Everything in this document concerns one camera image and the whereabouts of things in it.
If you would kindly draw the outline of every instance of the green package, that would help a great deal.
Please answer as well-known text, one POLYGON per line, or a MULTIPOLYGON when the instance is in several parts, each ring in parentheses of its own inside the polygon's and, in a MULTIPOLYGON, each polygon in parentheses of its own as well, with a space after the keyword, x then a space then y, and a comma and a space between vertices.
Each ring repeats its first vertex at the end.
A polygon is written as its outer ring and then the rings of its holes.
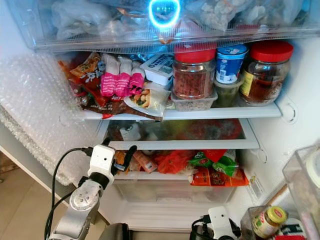
POLYGON ((189 164, 209 168, 212 166, 212 161, 210 161, 202 151, 199 151, 190 161, 189 164))
POLYGON ((233 177, 237 173, 239 167, 236 162, 236 150, 227 150, 218 162, 212 164, 212 167, 218 172, 233 177))

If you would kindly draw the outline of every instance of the blue yogurt container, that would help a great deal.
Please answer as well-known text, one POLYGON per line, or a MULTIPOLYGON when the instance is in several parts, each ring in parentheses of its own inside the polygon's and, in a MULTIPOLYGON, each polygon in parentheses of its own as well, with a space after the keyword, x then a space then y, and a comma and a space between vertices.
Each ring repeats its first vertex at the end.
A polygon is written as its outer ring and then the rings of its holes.
POLYGON ((215 79, 221 84, 235 83, 247 52, 243 44, 218 48, 215 79))

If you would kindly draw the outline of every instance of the glass jar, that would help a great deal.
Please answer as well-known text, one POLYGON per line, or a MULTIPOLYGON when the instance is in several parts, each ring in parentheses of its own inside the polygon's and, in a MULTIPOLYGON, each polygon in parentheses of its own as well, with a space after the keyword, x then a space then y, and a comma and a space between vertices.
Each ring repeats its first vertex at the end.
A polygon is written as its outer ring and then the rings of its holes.
POLYGON ((273 103, 279 96, 290 70, 294 48, 280 40, 256 42, 250 50, 250 60, 244 64, 240 87, 241 98, 251 106, 273 103))
POLYGON ((176 53, 173 94, 180 99, 209 98, 214 89, 215 49, 176 53))
POLYGON ((279 206, 271 206, 252 219, 256 239, 267 239, 274 235, 287 220, 286 212, 279 206))

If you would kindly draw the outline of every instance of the yellow lid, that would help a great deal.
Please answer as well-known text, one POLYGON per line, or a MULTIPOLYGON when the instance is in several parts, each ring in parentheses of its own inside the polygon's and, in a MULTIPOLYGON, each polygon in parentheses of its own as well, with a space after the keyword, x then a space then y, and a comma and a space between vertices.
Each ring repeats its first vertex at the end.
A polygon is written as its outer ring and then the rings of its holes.
POLYGON ((266 213, 269 219, 276 224, 281 224, 287 220, 286 212, 279 206, 270 207, 266 213))

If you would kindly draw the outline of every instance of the bubble wrap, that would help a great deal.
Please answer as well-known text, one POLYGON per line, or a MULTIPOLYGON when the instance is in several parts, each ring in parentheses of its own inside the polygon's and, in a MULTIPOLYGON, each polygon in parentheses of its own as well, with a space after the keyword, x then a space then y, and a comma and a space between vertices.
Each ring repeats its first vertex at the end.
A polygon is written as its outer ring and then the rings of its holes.
MULTIPOLYGON (((50 174, 67 150, 101 141, 97 126, 81 120, 81 109, 53 55, 2 60, 0 79, 0 121, 50 174)), ((59 167, 57 180, 78 184, 87 175, 89 160, 82 152, 70 153, 59 167)))

